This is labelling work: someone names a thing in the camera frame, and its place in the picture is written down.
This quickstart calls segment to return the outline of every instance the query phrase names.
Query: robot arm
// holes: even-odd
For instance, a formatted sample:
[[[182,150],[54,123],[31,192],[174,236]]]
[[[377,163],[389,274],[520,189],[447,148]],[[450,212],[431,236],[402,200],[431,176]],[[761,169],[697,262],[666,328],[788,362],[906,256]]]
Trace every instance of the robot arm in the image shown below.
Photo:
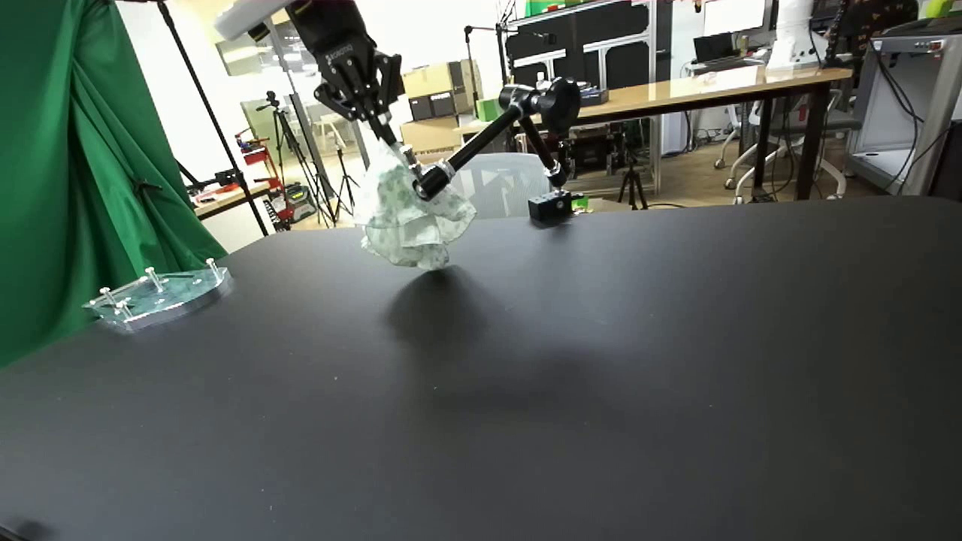
[[[377,137],[396,145],[389,109],[402,94],[400,56],[377,50],[354,0],[238,0],[217,30],[226,40],[265,36],[265,22],[286,9],[323,70],[317,98],[350,119],[366,119]]]

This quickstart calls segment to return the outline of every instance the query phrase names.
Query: black table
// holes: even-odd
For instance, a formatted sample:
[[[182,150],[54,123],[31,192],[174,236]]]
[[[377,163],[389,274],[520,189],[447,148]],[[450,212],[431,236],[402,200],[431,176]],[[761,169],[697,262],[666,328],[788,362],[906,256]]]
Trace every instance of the black table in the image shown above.
[[[0,523],[63,541],[962,537],[962,207],[357,233],[0,371]]]

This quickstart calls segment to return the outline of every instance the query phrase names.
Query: table leg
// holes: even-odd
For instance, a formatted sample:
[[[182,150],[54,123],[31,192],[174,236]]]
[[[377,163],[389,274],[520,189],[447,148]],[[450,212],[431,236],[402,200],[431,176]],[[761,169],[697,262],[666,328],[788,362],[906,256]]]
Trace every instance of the table leg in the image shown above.
[[[759,126],[752,200],[766,200],[766,194],[764,194],[764,163],[769,155],[769,132],[772,132],[772,98],[764,97],[761,98],[761,126]]]
[[[799,163],[799,175],[795,182],[795,199],[807,200],[812,199],[812,185],[814,185],[814,163],[819,163],[819,148],[821,148],[821,128],[823,128],[823,114],[829,109],[829,86],[814,86],[808,94],[808,126],[807,126],[807,148],[803,148],[803,163]]]

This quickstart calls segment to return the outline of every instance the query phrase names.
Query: green backdrop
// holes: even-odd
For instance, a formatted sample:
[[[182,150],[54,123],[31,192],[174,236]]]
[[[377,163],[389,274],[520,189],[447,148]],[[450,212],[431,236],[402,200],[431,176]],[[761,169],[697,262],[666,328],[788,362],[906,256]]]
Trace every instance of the green backdrop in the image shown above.
[[[0,365],[82,331],[99,284],[199,267],[191,217],[111,0],[0,3]]]

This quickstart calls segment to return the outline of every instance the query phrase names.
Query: floor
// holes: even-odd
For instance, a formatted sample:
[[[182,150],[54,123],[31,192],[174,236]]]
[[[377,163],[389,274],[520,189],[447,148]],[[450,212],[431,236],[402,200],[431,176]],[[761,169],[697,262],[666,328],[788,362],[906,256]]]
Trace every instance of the floor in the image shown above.
[[[849,170],[845,164],[845,150],[843,140],[823,140],[821,153],[838,164],[843,170]],[[737,159],[737,148],[727,148],[726,153],[726,169],[715,169],[719,159],[719,145],[706,145],[680,155],[664,155],[662,163],[662,189],[645,189],[648,199],[648,209],[684,209],[684,207],[723,207],[723,205],[737,205],[733,189],[726,189],[726,176],[732,170],[732,163]],[[350,155],[346,159],[350,170],[363,179],[363,164],[360,155]],[[781,159],[769,169],[769,182],[766,192],[775,200],[795,200],[795,159]],[[337,159],[326,163],[330,179],[340,179],[340,164]],[[582,192],[591,199],[591,212],[628,212],[632,207],[624,200],[616,200],[620,194],[620,175],[608,175],[608,170],[591,170],[582,175],[576,179],[570,179],[567,185],[573,192]],[[828,199],[829,192],[837,192],[837,182],[828,175],[814,176],[814,199]],[[879,199],[883,194],[882,189],[858,179],[849,175],[849,192],[845,199]],[[337,223],[337,228],[351,228],[351,217],[343,217]],[[294,226],[294,230],[310,230],[310,228],[330,228],[329,218],[310,217],[304,223]]]

